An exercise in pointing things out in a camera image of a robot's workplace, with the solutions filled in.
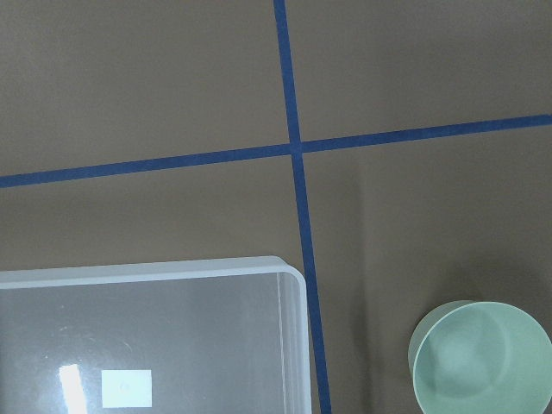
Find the clear plastic storage box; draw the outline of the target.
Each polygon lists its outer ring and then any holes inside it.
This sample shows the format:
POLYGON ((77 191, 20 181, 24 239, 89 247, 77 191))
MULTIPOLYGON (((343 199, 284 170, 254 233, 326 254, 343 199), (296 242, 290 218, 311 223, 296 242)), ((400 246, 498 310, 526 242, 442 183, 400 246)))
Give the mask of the clear plastic storage box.
POLYGON ((308 413, 304 276, 275 256, 4 271, 4 413, 308 413))

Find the light green cup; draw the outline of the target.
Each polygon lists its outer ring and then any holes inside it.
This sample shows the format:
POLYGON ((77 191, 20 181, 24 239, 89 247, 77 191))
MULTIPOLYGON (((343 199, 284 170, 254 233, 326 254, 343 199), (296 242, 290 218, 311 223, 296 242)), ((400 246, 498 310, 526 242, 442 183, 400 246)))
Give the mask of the light green cup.
POLYGON ((460 300, 428 312, 408 347, 424 413, 543 413, 551 401, 551 340, 530 314, 460 300))

